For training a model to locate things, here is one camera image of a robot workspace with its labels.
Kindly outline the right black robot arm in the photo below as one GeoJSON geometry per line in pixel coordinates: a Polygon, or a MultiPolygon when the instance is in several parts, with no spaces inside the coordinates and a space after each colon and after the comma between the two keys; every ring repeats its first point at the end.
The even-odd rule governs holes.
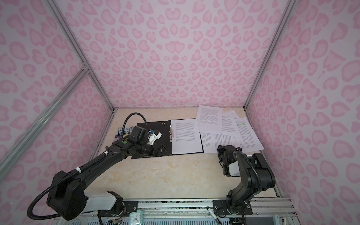
{"type": "Polygon", "coordinates": [[[250,200],[262,191],[274,188],[276,179],[269,164],[260,153],[247,156],[242,148],[220,145],[217,148],[223,175],[228,178],[240,177],[240,184],[231,189],[225,200],[214,200],[215,215],[252,215],[250,200]]]}

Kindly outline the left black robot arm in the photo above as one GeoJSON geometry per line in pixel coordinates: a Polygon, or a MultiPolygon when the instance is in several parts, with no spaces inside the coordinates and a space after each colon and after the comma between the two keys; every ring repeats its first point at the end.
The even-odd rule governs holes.
{"type": "Polygon", "coordinates": [[[88,163],[70,172],[60,171],[50,187],[41,192],[29,205],[27,216],[33,220],[47,220],[62,217],[70,221],[86,212],[90,198],[85,190],[106,170],[128,157],[132,159],[170,156],[170,122],[144,122],[144,127],[135,126],[132,132],[113,142],[105,151],[88,163]],[[46,204],[56,213],[39,216],[34,214],[35,205],[47,196],[46,204]]]}

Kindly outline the black file folder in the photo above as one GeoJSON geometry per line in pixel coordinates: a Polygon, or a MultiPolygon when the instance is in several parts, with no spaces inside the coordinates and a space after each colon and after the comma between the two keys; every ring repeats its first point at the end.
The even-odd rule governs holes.
{"type": "Polygon", "coordinates": [[[131,141],[139,140],[140,132],[143,129],[147,132],[143,137],[146,146],[136,150],[132,154],[132,159],[204,152],[196,119],[139,123],[128,136],[128,139],[131,141]]]}

